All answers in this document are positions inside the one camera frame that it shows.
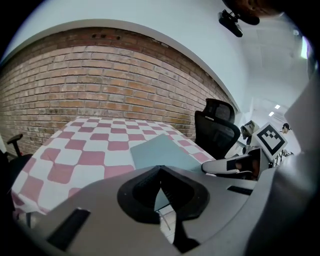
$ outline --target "checkered tablecloth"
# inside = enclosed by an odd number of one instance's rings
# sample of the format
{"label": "checkered tablecloth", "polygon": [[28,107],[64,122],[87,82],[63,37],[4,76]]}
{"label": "checkered tablecloth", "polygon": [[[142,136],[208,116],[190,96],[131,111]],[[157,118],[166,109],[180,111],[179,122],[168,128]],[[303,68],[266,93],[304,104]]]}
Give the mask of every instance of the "checkered tablecloth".
{"label": "checkered tablecloth", "polygon": [[90,183],[135,170],[130,148],[161,134],[201,164],[213,159],[167,123],[78,117],[25,165],[12,187],[16,209],[46,214]]}

